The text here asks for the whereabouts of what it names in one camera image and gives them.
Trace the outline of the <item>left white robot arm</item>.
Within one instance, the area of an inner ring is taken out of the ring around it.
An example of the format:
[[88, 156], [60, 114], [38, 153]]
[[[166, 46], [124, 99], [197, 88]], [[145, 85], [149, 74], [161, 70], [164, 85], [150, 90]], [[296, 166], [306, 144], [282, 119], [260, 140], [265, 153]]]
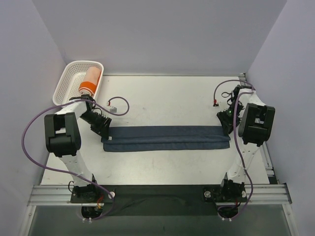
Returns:
[[89, 95], [71, 100], [73, 103], [64, 106], [59, 112], [44, 117], [46, 148], [66, 165], [69, 172], [75, 173], [72, 190], [75, 197], [92, 203], [101, 193], [99, 188], [90, 183], [96, 183], [96, 179], [80, 153], [82, 142], [77, 120], [81, 118], [94, 133], [108, 138], [111, 118], [93, 111], [95, 100]]

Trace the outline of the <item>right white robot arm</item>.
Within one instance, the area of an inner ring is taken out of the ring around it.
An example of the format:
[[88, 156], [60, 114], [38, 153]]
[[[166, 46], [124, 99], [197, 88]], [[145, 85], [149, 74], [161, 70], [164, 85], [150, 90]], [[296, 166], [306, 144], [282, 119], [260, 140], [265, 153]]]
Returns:
[[224, 135], [233, 135], [237, 154], [218, 189], [220, 199], [241, 201], [247, 197], [245, 180], [260, 146], [269, 140], [276, 109], [263, 103], [256, 91], [238, 85], [231, 93], [230, 105], [217, 113]]

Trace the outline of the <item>dark blue towel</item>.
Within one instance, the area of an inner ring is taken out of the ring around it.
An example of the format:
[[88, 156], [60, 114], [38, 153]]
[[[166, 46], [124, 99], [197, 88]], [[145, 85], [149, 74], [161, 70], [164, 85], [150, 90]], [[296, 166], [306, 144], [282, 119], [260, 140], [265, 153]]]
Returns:
[[220, 126], [125, 126], [110, 127], [102, 138], [106, 152], [159, 150], [213, 150], [230, 147], [230, 137]]

